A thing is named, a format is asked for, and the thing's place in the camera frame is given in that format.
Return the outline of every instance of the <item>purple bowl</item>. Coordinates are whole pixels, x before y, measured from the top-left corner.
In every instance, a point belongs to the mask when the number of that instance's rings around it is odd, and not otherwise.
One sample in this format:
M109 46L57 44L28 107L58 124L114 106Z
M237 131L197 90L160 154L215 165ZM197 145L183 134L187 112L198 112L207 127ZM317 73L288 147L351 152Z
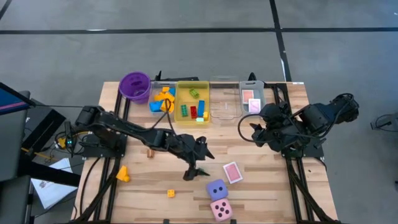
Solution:
M119 84L120 93L137 104L148 102L150 88L150 78L143 72L132 72L126 75Z

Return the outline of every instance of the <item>concrete floor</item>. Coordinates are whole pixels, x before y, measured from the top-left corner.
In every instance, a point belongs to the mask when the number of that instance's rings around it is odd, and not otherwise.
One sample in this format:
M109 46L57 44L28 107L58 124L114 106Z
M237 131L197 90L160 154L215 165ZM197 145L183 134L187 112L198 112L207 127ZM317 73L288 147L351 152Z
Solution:
M277 0L288 27L398 27L397 1ZM12 0L0 30L273 27L260 0ZM324 144L339 219L396 223L398 137L372 131L378 116L398 112L398 33L284 33L292 80L305 82L310 102L351 92L359 118L335 126ZM214 75L284 81L275 33L0 35L1 81L47 104L95 105L104 81L131 71L154 77ZM79 109L60 108L74 120ZM79 158L72 164L80 163ZM74 167L81 172L81 167ZM67 222L73 201L36 223ZM42 212L36 200L33 214Z

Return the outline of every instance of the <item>playing card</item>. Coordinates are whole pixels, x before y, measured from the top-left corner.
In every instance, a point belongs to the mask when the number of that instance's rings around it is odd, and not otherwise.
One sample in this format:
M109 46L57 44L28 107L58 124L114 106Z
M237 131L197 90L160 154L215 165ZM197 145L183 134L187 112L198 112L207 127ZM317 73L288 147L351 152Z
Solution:
M230 184L243 180L242 174L236 165L236 162L226 164L223 166L225 174Z
M249 99L254 98L253 90L242 90L243 103L249 103Z
M249 99L249 112L259 113L261 110L261 100L260 99Z

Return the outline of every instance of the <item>wooden table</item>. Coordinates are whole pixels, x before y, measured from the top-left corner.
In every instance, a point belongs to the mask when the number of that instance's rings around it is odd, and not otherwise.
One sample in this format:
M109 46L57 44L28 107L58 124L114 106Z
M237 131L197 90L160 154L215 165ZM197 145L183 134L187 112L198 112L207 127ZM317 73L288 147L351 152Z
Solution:
M287 83L287 86L293 112L308 104L302 83ZM117 92L118 82L104 83L99 105L112 111ZM268 103L274 101L271 90L264 89L264 95ZM157 119L151 115L147 105L131 104L128 117L130 122L150 127ZM242 132L247 138L252 134L249 122L263 123L259 118L245 121ZM167 119L159 127L168 128ZM126 156L122 158L121 164L128 167L131 181L118 181L112 223L160 223L165 218L170 219L171 223L214 223L206 184L216 179L226 182L233 218L238 223L295 223L286 164L280 153L270 150L267 145L257 147L243 141L238 135L236 124L211 123L208 128L174 127L177 134L188 133L195 138L207 138L208 148L215 159L198 161L198 167L204 168L211 176L184 181L182 176L188 164L165 152L156 152L155 157L149 159L147 147L140 141L129 138ZM81 186L94 160L88 159L85 162L75 202L77 207ZM101 159L90 174L83 209L98 192L103 161ZM238 164L243 180L230 185L223 165L233 161ZM304 158L303 163L310 193L327 215L337 219L325 167L312 158ZM175 190L174 198L167 198L167 189ZM301 193L299 199L303 219L306 219ZM107 203L108 194L103 200L101 219L105 218Z

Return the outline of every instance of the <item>yellow bin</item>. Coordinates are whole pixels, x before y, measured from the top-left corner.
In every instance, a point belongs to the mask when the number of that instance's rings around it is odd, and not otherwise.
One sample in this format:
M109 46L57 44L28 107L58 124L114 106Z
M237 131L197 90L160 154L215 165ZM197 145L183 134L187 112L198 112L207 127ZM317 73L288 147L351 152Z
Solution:
M199 93L199 98L195 99L189 93L189 89L194 88ZM184 125L203 125L207 124L210 120L210 97L209 97L209 82L207 81L179 81L175 87L175 108L174 108L174 120L177 124ZM199 100L205 101L205 112L208 113L209 117L206 121L196 121L191 118L191 106L196 106L198 111ZM188 116L183 117L181 114L181 106L187 106Z

